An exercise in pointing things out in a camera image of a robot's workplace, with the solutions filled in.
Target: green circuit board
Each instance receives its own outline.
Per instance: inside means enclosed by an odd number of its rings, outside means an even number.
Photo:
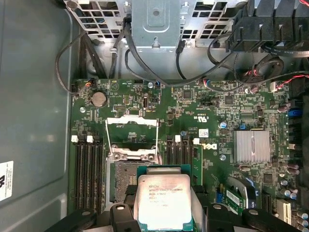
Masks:
[[[86,82],[84,79],[77,80],[75,86],[80,89]],[[231,89],[237,85],[227,81],[211,82],[211,86],[217,89]],[[103,107],[96,108],[92,104],[91,97],[96,92],[103,92],[106,96]],[[123,115],[157,120],[158,151],[163,164],[191,164],[192,184],[203,185],[211,202],[219,202],[218,198],[225,197],[227,177],[233,176],[252,182],[258,207],[263,204],[262,192],[271,194],[275,211],[276,198],[281,196],[280,180],[286,179],[291,185],[295,184],[295,176],[289,174],[286,167],[289,160],[288,117],[287,113],[277,110],[287,100],[287,86],[273,93],[268,84],[258,86],[258,92],[252,94],[245,87],[235,93],[217,93],[207,90],[198,81],[183,87],[165,87],[155,83],[149,88],[143,81],[96,80],[92,87],[72,98],[71,135],[78,135],[79,143],[87,135],[93,135],[97,142],[88,148],[86,142],[79,147],[76,143],[70,145],[69,212],[87,206],[94,206],[100,212],[108,204],[107,194],[109,201],[120,199],[115,192],[118,185],[116,176],[121,167],[117,169],[115,162],[107,168],[110,148],[106,118],[120,118]],[[120,147],[150,149],[155,145],[155,127],[135,123],[111,124],[108,131],[111,143]],[[235,161],[235,131],[268,131],[269,160]],[[175,154],[175,147],[169,148],[179,137],[189,141],[187,153],[180,150],[180,154]],[[93,152],[101,158],[90,157]],[[79,166],[79,155],[82,153],[82,158],[88,163],[99,162],[99,165],[96,168]],[[130,161],[140,162],[139,165],[152,164],[142,160]],[[88,181],[84,187],[83,179]],[[136,183],[134,176],[129,176],[128,180],[128,184]],[[96,199],[83,203],[91,198]]]

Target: gray metal surface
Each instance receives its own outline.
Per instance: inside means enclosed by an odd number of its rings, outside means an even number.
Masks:
[[[179,41],[179,0],[134,0],[132,37],[138,51],[173,52]]]
[[[53,1],[0,0],[0,163],[14,161],[2,232],[42,232],[67,213],[69,99],[54,62],[76,33]],[[65,80],[75,69],[71,54],[61,60]]]

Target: metal bracket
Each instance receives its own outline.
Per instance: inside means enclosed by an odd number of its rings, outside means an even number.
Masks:
[[[129,122],[135,122],[138,125],[147,125],[156,127],[156,135],[155,135],[155,147],[152,149],[140,149],[138,151],[131,151],[127,148],[117,148],[116,146],[112,146],[108,125],[110,124],[127,124]],[[127,160],[130,159],[141,159],[142,161],[149,160],[155,161],[158,156],[158,134],[159,134],[159,123],[156,119],[144,119],[143,117],[139,117],[137,115],[124,115],[120,118],[108,117],[105,120],[106,133],[108,138],[108,144],[110,147],[110,153],[115,160]]]

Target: integrated circuit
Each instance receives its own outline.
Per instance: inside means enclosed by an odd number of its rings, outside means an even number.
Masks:
[[[264,173],[264,184],[272,184],[273,179],[272,179],[272,174],[271,173]]]
[[[183,91],[183,99],[192,99],[192,91],[191,90],[184,90]]]
[[[234,97],[232,95],[225,96],[225,105],[234,105]]]

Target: aluminum heatsink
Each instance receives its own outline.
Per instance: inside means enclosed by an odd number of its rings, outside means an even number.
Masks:
[[[269,162],[269,131],[234,131],[234,162]]]

